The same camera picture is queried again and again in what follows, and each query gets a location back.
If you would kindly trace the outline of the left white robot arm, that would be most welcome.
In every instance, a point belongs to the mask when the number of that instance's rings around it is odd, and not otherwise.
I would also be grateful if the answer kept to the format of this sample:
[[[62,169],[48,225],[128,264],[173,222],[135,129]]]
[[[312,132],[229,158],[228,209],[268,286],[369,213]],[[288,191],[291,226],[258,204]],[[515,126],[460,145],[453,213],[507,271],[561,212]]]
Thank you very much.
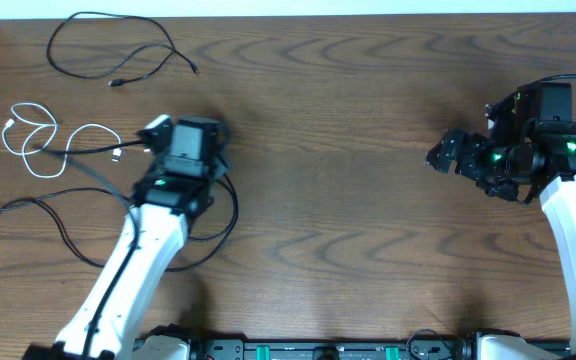
[[[126,210],[117,244],[86,300],[49,346],[31,345],[27,359],[188,359],[189,341],[150,335],[136,342],[149,304],[193,223],[212,203],[229,164],[229,131],[218,120],[161,115],[138,136],[155,158],[124,198],[99,181]]]

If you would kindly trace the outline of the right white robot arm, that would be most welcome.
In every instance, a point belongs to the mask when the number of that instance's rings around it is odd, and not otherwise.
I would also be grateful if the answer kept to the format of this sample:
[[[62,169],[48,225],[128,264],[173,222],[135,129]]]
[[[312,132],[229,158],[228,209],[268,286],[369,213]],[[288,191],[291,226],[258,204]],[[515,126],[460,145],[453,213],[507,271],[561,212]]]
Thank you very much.
[[[537,199],[552,229],[570,309],[576,359],[576,122],[571,74],[522,85],[486,107],[487,135],[451,128],[426,155],[435,170],[472,181],[493,198]]]

